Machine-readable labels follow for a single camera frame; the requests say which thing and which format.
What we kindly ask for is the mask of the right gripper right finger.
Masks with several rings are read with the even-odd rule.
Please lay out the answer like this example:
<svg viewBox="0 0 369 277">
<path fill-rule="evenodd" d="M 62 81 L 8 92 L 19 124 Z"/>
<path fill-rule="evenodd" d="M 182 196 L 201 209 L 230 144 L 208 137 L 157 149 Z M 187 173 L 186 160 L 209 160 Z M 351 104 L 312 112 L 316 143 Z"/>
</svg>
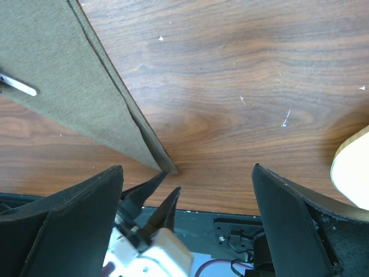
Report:
<svg viewBox="0 0 369 277">
<path fill-rule="evenodd" d="M 368 276 L 368 211 L 256 164 L 251 175 L 275 276 Z"/>
</svg>

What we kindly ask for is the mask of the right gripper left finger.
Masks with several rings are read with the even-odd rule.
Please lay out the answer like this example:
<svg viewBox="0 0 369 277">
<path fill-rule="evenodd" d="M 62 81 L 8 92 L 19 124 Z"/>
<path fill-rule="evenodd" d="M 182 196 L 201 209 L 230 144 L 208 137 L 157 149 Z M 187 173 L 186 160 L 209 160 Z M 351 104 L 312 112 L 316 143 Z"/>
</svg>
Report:
<svg viewBox="0 0 369 277">
<path fill-rule="evenodd" d="M 122 186 L 112 166 L 47 197 L 1 193 L 1 276 L 100 276 Z"/>
</svg>

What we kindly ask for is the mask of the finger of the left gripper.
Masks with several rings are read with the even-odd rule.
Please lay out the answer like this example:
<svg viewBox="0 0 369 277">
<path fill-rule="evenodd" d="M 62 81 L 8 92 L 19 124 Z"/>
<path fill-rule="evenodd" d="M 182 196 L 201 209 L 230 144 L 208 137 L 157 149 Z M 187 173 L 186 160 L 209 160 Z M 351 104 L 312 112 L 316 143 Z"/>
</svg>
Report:
<svg viewBox="0 0 369 277">
<path fill-rule="evenodd" d="M 155 192 L 167 174 L 166 171 L 162 171 L 150 180 L 123 191 L 120 197 L 119 212 L 121 214 L 140 214 L 146 200 Z"/>
<path fill-rule="evenodd" d="M 162 202 L 144 226 L 143 230 L 145 234 L 151 236 L 162 228 L 167 228 L 174 232 L 176 205 L 180 192 L 181 187 L 175 188 Z"/>
</svg>

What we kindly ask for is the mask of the knife with pink handle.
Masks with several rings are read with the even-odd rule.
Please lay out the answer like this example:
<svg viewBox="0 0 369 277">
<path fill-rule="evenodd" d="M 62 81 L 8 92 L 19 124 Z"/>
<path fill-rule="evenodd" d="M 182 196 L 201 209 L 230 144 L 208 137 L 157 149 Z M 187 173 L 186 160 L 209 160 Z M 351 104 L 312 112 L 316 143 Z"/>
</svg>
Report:
<svg viewBox="0 0 369 277">
<path fill-rule="evenodd" d="M 38 88 L 4 72 L 1 72 L 1 82 L 32 97 L 39 94 Z"/>
</svg>

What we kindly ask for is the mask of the brown cloth napkin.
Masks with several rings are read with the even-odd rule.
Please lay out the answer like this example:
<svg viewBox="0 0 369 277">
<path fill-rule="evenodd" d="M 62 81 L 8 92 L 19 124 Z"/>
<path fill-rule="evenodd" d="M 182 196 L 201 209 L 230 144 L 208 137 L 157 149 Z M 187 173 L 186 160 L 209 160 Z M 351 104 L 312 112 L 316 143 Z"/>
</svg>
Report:
<svg viewBox="0 0 369 277">
<path fill-rule="evenodd" d="M 77 1 L 2 1 L 8 99 L 157 170 L 176 172 Z"/>
</svg>

